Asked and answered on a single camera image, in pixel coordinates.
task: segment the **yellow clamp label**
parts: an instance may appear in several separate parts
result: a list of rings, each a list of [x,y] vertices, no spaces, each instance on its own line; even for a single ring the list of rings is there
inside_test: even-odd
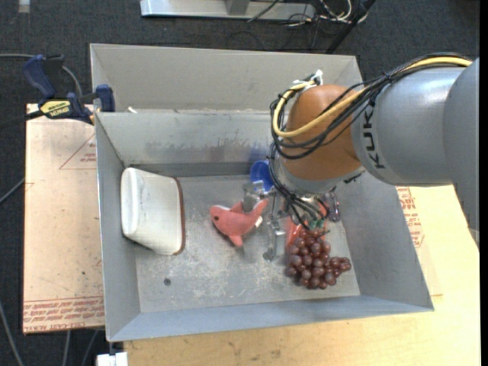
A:
[[[47,101],[40,110],[48,117],[55,118],[70,111],[69,102],[66,100]]]

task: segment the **grape cluster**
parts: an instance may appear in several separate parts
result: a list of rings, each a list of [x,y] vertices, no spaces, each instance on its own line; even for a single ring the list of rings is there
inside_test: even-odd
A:
[[[318,232],[301,233],[287,247],[286,274],[308,289],[334,286],[337,278],[352,266],[348,258],[330,257],[330,242]]]

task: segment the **white plastic container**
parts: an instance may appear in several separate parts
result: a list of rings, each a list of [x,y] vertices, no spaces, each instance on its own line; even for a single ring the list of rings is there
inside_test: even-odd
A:
[[[181,196],[174,178],[127,168],[120,184],[124,235],[156,253],[181,251]]]

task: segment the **gray bin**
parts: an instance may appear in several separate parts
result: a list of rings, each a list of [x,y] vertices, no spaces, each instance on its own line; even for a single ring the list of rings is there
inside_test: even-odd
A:
[[[262,258],[265,224],[236,250],[208,216],[210,205],[242,199],[251,164],[268,154],[268,106],[278,92],[317,69],[325,82],[360,82],[353,56],[95,44],[91,64],[93,86],[111,86],[117,105],[95,122],[109,341],[432,310],[397,191],[370,175],[337,187],[332,254],[354,269],[324,291],[292,284],[279,257]],[[128,166],[179,179],[182,254],[160,256],[123,236]]]

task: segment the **bin floor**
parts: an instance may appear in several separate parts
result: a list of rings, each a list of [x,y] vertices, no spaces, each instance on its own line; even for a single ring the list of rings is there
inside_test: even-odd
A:
[[[353,261],[352,270],[325,290],[308,290],[286,277],[283,255],[266,261],[263,258],[268,248],[266,218],[271,205],[262,214],[262,225],[244,236],[240,249],[214,228],[210,207],[215,204],[232,207],[240,201],[248,175],[178,180],[185,206],[185,249],[178,255],[163,256],[134,246],[143,313],[360,294]],[[327,226],[331,256],[351,258],[342,223],[329,221]]]

